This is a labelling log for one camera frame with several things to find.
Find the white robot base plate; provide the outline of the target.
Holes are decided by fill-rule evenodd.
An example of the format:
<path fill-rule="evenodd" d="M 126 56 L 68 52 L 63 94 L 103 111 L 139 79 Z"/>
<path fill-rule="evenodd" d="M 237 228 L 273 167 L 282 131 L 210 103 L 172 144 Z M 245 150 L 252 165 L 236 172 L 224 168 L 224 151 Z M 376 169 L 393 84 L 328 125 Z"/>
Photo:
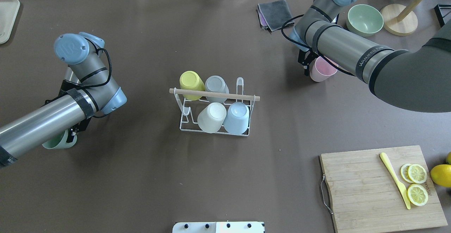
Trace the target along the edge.
<path fill-rule="evenodd" d="M 222 222 L 179 222 L 173 233 L 264 233 L 264 222 L 222 221 Z"/>

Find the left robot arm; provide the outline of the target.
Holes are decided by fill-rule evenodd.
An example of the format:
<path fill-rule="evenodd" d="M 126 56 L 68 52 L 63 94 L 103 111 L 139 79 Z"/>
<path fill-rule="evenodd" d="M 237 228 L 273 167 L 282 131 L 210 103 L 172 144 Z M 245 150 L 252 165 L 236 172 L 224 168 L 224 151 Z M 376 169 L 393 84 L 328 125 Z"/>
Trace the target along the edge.
<path fill-rule="evenodd" d="M 51 102 L 1 127 L 2 168 L 97 112 L 107 115 L 127 102 L 112 77 L 112 64 L 106 67 L 100 59 L 104 53 L 111 61 L 104 46 L 103 39 L 85 32 L 62 34 L 55 40 L 55 55 L 68 65 L 78 82 Z"/>

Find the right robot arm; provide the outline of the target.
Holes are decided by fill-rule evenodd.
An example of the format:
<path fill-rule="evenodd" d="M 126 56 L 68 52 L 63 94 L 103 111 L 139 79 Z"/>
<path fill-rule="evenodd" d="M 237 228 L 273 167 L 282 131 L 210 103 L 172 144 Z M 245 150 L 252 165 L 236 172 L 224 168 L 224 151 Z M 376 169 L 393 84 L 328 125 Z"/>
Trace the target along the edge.
<path fill-rule="evenodd" d="M 449 112 L 450 22 L 416 52 L 393 50 L 332 22 L 354 1 L 314 0 L 288 40 L 304 52 L 332 60 L 390 105 L 416 112 Z"/>

